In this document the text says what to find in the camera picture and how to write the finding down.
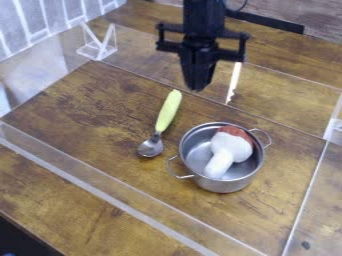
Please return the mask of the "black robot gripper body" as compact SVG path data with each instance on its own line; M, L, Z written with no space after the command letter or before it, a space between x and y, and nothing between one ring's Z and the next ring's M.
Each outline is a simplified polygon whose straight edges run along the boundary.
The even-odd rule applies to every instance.
M208 64L218 60L243 62L246 42L244 32L235 32L224 27L226 5L223 0L184 0L183 23L160 22L156 25L159 51L177 53L183 64ZM238 41L239 48L228 50L219 47L216 39Z

